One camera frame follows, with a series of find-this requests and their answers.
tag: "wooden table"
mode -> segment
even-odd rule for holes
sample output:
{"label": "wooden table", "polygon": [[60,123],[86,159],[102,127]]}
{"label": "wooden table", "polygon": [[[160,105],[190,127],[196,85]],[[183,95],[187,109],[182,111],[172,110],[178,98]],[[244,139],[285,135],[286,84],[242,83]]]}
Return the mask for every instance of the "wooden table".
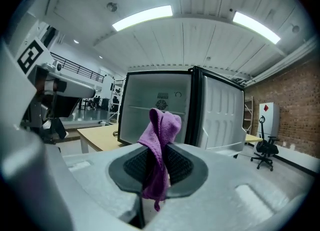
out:
{"label": "wooden table", "polygon": [[247,134],[245,136],[245,143],[252,143],[252,142],[259,142],[262,141],[263,139],[261,137],[256,137],[250,134]]}
{"label": "wooden table", "polygon": [[82,153],[89,153],[88,146],[96,151],[111,151],[124,146],[113,135],[115,131],[118,131],[118,124],[77,129],[80,134]]}

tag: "brick wall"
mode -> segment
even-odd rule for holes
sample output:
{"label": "brick wall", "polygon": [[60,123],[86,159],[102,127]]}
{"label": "brick wall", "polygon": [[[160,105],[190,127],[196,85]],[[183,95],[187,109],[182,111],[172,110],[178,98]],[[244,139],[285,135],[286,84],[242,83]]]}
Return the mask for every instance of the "brick wall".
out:
{"label": "brick wall", "polygon": [[274,102],[280,108],[277,145],[320,158],[319,55],[247,87],[245,96],[253,96],[252,135],[258,130],[259,104]]}

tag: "table leg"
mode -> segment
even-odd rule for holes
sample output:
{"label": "table leg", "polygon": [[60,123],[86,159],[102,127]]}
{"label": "table leg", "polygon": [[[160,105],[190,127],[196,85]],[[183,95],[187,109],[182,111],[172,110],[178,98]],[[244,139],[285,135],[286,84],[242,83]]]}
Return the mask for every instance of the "table leg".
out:
{"label": "table leg", "polygon": [[89,145],[88,145],[88,143],[86,142],[86,140],[82,136],[80,136],[80,143],[81,143],[82,154],[89,153]]}

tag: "black baseboard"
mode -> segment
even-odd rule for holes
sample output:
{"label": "black baseboard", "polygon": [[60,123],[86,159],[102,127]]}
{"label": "black baseboard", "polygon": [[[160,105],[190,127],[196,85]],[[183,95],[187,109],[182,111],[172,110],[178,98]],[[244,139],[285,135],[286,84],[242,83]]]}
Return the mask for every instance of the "black baseboard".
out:
{"label": "black baseboard", "polygon": [[305,167],[303,167],[303,166],[301,166],[301,165],[299,165],[299,164],[296,164],[296,163],[293,162],[293,161],[289,161],[289,160],[287,160],[287,159],[285,159],[285,158],[283,158],[283,157],[281,157],[281,156],[278,156],[278,155],[276,155],[276,154],[274,154],[273,157],[276,158],[276,159],[278,159],[278,160],[280,160],[280,161],[282,161],[282,162],[284,162],[284,163],[286,163],[287,165],[290,165],[290,166],[292,166],[292,167],[297,168],[298,170],[300,170],[300,171],[302,171],[302,172],[304,172],[304,173],[306,173],[306,174],[309,174],[309,175],[311,175],[311,176],[313,176],[313,177],[316,177],[316,176],[317,176],[317,173],[316,173],[315,171],[310,170],[310,169],[307,169],[307,168],[305,168]]}

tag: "white duct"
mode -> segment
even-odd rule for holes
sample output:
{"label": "white duct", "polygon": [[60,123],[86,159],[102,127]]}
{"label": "white duct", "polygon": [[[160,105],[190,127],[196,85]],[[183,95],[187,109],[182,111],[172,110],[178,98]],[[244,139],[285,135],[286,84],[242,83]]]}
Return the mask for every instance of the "white duct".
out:
{"label": "white duct", "polygon": [[279,61],[277,64],[270,67],[268,70],[262,72],[261,74],[257,75],[250,81],[248,81],[245,86],[250,86],[255,83],[258,83],[276,73],[281,71],[282,69],[285,69],[286,67],[290,66],[294,62],[300,60],[305,55],[312,52],[314,49],[316,49],[319,46],[319,38],[317,35],[311,37],[307,42],[305,42],[303,45],[301,45],[298,49],[296,49],[294,52],[283,58],[281,61]]}

